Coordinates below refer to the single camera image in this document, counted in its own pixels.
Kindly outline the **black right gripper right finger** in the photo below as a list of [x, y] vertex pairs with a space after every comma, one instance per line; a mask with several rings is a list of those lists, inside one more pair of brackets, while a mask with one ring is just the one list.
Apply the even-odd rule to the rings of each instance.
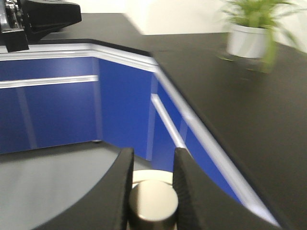
[[176, 148], [173, 188], [179, 230], [277, 230], [216, 185], [184, 148]]

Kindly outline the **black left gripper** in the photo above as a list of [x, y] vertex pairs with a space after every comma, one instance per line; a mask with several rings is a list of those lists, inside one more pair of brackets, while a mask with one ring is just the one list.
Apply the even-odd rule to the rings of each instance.
[[76, 3], [61, 0], [1, 0], [0, 36], [8, 52], [28, 50], [29, 42], [82, 21]]

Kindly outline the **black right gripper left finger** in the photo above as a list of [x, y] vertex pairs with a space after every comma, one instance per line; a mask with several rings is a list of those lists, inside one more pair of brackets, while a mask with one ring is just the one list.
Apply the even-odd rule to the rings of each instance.
[[125, 230], [132, 188], [134, 150], [121, 149], [97, 184], [80, 200], [36, 230]]

